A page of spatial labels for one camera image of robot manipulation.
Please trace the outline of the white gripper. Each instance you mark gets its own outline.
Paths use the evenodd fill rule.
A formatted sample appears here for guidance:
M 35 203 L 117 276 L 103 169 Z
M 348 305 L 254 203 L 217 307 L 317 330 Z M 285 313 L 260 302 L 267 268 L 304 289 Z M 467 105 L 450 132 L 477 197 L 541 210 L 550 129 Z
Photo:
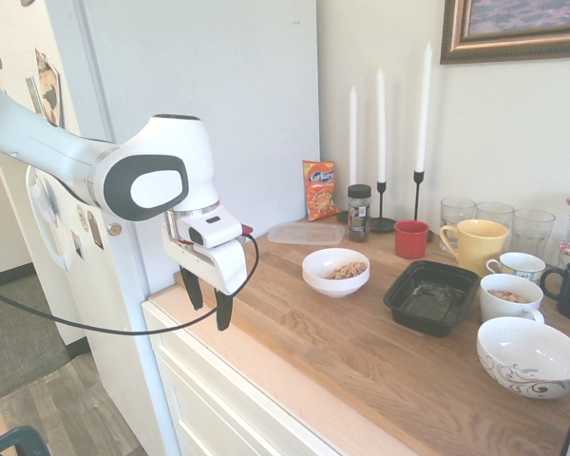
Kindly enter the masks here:
M 199 279 L 215 288 L 216 320 L 219 331 L 229 328 L 233 294 L 247 278 L 243 247 L 236 239 L 217 247 L 205 248 L 198 244 L 182 244 L 169 236 L 168 226 L 161 227 L 165 252 L 176 260 L 180 277 L 195 310 L 203 307 Z

